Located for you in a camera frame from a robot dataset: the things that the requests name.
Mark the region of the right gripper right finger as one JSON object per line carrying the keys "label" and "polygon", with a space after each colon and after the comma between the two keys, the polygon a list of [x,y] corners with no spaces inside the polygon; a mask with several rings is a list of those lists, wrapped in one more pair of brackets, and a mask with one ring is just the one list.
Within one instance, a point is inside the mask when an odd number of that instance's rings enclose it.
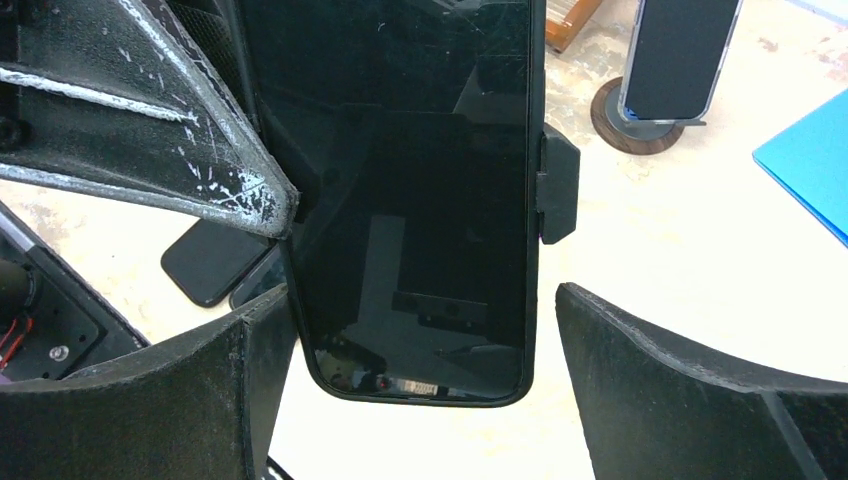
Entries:
{"label": "right gripper right finger", "polygon": [[847,387],[720,352],[585,288],[556,315],[599,479],[843,479]]}

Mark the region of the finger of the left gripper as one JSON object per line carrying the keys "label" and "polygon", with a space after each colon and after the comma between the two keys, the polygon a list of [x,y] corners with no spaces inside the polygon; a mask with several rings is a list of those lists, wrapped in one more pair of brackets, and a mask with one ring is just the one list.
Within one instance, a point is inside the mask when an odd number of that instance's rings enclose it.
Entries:
{"label": "finger of the left gripper", "polygon": [[271,238],[299,202],[163,1],[2,3],[1,176]]}

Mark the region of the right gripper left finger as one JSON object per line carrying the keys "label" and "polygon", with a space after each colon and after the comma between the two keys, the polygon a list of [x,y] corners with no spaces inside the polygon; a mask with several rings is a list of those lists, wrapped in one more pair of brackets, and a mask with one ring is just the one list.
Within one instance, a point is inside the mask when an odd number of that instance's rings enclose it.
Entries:
{"label": "right gripper left finger", "polygon": [[297,328],[285,286],[140,351],[1,390],[5,479],[258,479]]}

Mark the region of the black phone from silver stand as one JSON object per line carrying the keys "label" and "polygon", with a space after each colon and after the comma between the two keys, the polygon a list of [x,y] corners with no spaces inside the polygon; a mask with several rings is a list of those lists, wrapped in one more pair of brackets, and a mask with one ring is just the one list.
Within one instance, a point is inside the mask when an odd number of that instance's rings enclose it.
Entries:
{"label": "black phone from silver stand", "polygon": [[160,265],[192,303],[211,308],[246,277],[270,247],[264,237],[199,220],[165,250]]}

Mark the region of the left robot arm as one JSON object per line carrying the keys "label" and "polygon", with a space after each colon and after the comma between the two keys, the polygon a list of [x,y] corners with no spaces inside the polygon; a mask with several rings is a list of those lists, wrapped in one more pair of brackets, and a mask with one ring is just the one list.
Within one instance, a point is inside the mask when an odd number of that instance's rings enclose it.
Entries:
{"label": "left robot arm", "polygon": [[[299,195],[165,1],[1,5],[1,176],[289,234]],[[8,209],[1,369],[57,380],[139,334]]]}

